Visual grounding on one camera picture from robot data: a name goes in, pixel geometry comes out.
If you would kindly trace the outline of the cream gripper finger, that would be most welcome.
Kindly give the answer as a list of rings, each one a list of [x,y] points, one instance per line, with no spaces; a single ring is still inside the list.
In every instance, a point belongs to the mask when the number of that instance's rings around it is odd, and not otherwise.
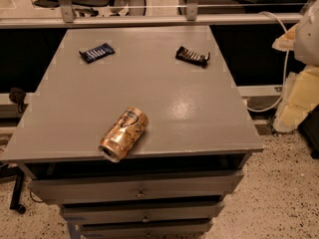
[[[318,105],[319,68],[306,66],[302,72],[288,75],[272,126],[278,132],[291,132]]]
[[[281,35],[273,42],[272,48],[282,52],[293,51],[296,29],[297,25],[294,25],[290,29],[288,29],[283,35]]]

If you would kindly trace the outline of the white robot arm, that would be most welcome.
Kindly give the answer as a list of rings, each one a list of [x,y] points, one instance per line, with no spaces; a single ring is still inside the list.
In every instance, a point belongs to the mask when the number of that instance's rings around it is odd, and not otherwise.
[[[305,65],[300,73],[289,74],[273,122],[276,131],[290,132],[319,105],[319,0],[272,47],[293,51],[294,58]]]

